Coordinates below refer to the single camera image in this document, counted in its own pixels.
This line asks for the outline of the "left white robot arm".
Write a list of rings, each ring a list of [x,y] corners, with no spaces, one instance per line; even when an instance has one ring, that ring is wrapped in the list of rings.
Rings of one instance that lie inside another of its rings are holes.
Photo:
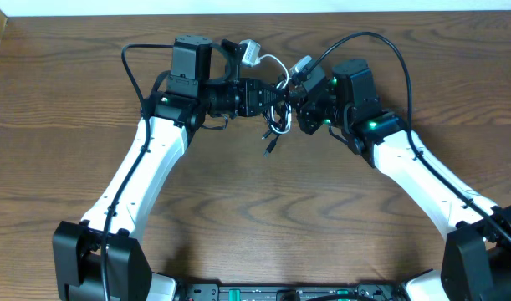
[[[61,222],[52,244],[62,300],[179,300],[178,282],[151,270],[141,244],[171,169],[207,117],[267,114],[285,100],[289,73],[268,84],[241,76],[263,56],[240,43],[182,35],[171,68],[141,95],[135,139],[104,193],[77,223]]]

